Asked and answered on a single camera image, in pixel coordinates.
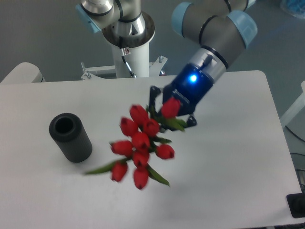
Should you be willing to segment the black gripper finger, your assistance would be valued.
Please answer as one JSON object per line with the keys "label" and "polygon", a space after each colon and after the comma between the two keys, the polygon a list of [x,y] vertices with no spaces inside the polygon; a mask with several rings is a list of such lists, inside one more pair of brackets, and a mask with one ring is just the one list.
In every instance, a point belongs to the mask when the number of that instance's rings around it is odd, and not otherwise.
{"label": "black gripper finger", "polygon": [[163,93],[163,87],[159,88],[157,86],[150,87],[150,94],[149,94],[149,103],[148,103],[148,111],[150,112],[152,108],[156,112],[155,101],[156,98]]}
{"label": "black gripper finger", "polygon": [[197,126],[197,120],[196,120],[194,114],[190,114],[186,121],[183,119],[177,118],[177,122],[183,129]]}

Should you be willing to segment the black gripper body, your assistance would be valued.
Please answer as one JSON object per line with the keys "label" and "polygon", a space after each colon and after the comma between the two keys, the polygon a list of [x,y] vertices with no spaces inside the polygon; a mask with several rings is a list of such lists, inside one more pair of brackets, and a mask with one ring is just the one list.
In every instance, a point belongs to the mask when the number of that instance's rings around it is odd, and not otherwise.
{"label": "black gripper body", "polygon": [[170,84],[164,87],[163,104],[174,97],[182,104],[178,116],[190,115],[212,86],[210,75],[189,63]]}

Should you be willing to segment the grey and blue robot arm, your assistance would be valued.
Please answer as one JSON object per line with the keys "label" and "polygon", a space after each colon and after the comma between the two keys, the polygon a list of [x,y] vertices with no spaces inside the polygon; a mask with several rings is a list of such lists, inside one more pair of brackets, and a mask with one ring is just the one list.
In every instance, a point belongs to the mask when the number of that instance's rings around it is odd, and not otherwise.
{"label": "grey and blue robot arm", "polygon": [[[152,86],[149,111],[155,113],[155,99],[178,99],[179,116],[187,115],[182,127],[197,124],[197,104],[257,35],[257,25],[245,12],[251,0],[204,0],[200,4],[180,3],[173,11],[173,30],[200,45],[200,49],[174,80],[163,88]],[[163,57],[149,63],[149,44],[155,24],[138,0],[83,0],[76,11],[92,33],[102,32],[112,48],[117,78],[158,76]]]}

